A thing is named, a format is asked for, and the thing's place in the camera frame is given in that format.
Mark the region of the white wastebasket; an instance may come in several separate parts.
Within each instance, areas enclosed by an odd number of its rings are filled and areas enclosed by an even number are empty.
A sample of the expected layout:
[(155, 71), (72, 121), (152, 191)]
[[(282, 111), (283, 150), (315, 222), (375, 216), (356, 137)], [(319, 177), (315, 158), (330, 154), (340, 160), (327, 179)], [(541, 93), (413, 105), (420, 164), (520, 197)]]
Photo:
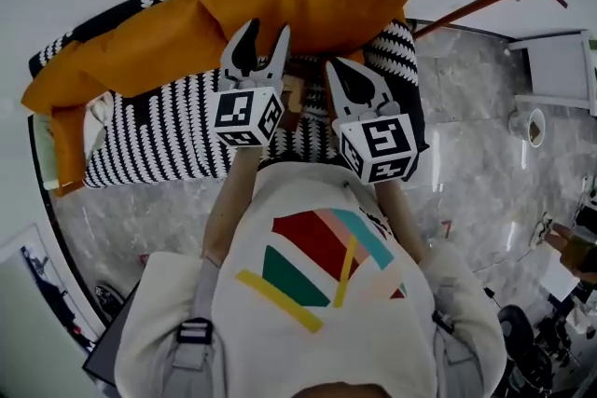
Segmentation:
[(546, 119), (539, 108), (530, 111), (514, 111), (508, 118), (507, 128), (511, 135), (538, 148), (546, 134)]

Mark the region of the orange sofa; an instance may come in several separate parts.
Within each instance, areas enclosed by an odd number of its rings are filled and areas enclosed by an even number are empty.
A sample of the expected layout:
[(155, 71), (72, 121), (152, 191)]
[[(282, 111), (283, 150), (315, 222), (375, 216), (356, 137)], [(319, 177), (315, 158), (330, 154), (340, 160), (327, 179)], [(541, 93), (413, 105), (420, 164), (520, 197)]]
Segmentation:
[(408, 180), (427, 148), (408, 0), (129, 0), (30, 61), (47, 189), (223, 178), (235, 154)]

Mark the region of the person's left forearm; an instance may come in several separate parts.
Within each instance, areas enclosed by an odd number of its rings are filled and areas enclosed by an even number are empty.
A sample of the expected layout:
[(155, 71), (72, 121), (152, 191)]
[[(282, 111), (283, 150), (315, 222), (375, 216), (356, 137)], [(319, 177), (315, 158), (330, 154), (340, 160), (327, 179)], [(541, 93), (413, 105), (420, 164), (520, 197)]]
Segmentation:
[(226, 259), (237, 226), (251, 204), (262, 147), (240, 148), (204, 229), (202, 256), (217, 265)]

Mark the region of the black white striped blanket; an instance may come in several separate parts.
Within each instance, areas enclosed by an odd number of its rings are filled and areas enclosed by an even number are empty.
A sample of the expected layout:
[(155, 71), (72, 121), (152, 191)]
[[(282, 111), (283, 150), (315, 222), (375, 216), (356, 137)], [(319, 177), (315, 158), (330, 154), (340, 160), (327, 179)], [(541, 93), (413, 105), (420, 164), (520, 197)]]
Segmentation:
[[(49, 118), (61, 187), (222, 178), (234, 152), (208, 125), (221, 54), (259, 19), (257, 54), (291, 28), (290, 58), (341, 56), (388, 82), (427, 148), (408, 0), (128, 0), (78, 25), (29, 61), (29, 110)], [(264, 164), (341, 164), (328, 125), (279, 129)]]

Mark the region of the person's right forearm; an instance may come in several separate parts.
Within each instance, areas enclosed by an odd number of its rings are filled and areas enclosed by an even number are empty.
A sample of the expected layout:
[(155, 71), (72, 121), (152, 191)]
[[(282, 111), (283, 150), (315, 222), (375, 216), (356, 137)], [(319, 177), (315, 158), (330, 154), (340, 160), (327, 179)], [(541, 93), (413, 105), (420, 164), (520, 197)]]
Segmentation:
[(429, 255), (429, 247), (423, 241), (400, 183), (396, 180), (380, 182), (374, 185), (374, 189), (380, 210), (386, 216), (398, 243), (420, 266)]

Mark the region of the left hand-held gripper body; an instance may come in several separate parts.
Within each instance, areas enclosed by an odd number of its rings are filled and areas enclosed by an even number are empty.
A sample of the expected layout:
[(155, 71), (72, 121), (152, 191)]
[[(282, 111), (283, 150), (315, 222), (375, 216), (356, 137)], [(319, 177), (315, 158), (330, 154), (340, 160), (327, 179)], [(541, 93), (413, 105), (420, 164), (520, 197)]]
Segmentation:
[(208, 97), (209, 126), (227, 146), (267, 146), (285, 111), (284, 72), (265, 78), (235, 78), (220, 70), (217, 89)]

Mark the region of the brown photo book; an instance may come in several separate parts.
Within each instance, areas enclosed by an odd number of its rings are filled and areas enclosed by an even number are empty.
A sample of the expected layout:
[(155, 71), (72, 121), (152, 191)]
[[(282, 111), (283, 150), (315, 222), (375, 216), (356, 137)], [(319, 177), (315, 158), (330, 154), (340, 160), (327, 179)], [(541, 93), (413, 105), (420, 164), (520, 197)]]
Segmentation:
[(316, 57), (291, 57), (283, 74), (281, 127), (297, 131), (302, 119), (328, 125), (323, 61)]

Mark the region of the white sink cabinet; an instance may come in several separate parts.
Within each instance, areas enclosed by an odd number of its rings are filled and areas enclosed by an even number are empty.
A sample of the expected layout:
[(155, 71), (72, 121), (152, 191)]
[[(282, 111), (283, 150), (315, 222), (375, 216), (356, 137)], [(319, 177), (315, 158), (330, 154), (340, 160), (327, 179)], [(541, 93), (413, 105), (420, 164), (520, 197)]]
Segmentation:
[(578, 108), (597, 117), (597, 37), (589, 30), (512, 42), (527, 53), (532, 91), (520, 103)]

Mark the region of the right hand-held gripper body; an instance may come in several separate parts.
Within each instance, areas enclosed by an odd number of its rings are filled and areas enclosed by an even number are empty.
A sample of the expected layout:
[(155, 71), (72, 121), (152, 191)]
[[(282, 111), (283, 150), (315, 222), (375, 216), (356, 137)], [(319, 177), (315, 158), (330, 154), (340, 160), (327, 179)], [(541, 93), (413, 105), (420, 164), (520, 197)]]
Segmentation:
[(342, 101), (332, 129), (338, 149), (360, 181), (372, 185), (404, 178), (417, 155), (410, 117), (396, 101), (377, 107)]

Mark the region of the white printed t-shirt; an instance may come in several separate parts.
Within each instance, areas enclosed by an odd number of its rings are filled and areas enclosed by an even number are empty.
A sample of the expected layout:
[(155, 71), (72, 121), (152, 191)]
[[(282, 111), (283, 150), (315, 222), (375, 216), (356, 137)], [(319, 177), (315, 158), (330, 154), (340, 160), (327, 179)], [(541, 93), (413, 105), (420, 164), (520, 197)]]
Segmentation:
[(258, 169), (221, 265), (147, 258), (121, 398), (491, 398), (507, 363), (496, 310), (451, 244), (425, 243), (418, 266), (342, 167)]

